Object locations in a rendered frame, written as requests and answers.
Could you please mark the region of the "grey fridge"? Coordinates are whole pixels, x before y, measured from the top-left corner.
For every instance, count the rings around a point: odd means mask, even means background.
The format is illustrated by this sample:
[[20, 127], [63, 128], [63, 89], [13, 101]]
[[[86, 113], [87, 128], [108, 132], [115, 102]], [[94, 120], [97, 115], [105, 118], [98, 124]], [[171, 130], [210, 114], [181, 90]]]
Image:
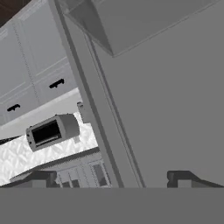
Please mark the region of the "grey fridge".
[[187, 170], [224, 186], [224, 15], [204, 38], [110, 58], [49, 4], [115, 184], [163, 187], [168, 171]]

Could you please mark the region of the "grey base cupboard run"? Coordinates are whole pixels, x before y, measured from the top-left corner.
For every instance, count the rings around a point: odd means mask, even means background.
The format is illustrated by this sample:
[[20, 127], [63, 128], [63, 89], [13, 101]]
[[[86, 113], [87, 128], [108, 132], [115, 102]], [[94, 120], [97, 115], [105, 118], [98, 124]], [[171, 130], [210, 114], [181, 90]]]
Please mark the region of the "grey base cupboard run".
[[56, 184], [59, 187], [96, 188], [112, 186], [98, 147], [40, 164], [12, 177], [10, 182], [24, 179], [34, 171], [56, 172]]

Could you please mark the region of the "grey wall cupboard door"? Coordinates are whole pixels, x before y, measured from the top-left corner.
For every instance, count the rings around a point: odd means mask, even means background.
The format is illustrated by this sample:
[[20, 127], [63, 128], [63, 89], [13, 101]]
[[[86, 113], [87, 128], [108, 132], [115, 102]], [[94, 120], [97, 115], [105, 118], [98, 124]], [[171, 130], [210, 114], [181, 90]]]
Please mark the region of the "grey wall cupboard door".
[[[31, 0], [13, 22], [40, 103], [77, 88], [49, 1]], [[49, 88], [60, 79], [65, 84]]]
[[[21, 108], [8, 112], [19, 104]], [[39, 103], [31, 82], [25, 56], [11, 21], [0, 28], [0, 125], [36, 109]]]

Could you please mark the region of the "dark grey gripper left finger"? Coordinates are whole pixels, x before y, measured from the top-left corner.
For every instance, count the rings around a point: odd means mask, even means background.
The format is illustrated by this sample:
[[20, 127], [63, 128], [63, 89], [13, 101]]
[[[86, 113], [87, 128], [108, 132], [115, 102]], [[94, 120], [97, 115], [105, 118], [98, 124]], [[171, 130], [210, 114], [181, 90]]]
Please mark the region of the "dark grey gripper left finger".
[[56, 185], [56, 171], [34, 171], [27, 177], [1, 185], [1, 188], [52, 188]]

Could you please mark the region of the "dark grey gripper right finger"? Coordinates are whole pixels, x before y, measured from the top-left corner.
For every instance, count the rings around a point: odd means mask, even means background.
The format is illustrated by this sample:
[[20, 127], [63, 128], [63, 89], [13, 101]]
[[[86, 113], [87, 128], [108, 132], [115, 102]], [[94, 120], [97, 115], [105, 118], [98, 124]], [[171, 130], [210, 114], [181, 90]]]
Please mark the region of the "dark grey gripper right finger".
[[167, 172], [167, 187], [168, 188], [224, 188], [224, 185], [219, 185], [204, 179], [199, 178], [191, 171], [168, 171]]

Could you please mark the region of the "silver toaster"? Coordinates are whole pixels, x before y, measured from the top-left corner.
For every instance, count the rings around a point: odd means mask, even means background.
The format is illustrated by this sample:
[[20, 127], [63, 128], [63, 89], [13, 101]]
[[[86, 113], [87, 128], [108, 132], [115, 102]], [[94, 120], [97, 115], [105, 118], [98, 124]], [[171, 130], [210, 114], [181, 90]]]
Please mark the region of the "silver toaster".
[[39, 151], [80, 135], [74, 114], [55, 115], [26, 129], [26, 139], [32, 151]]

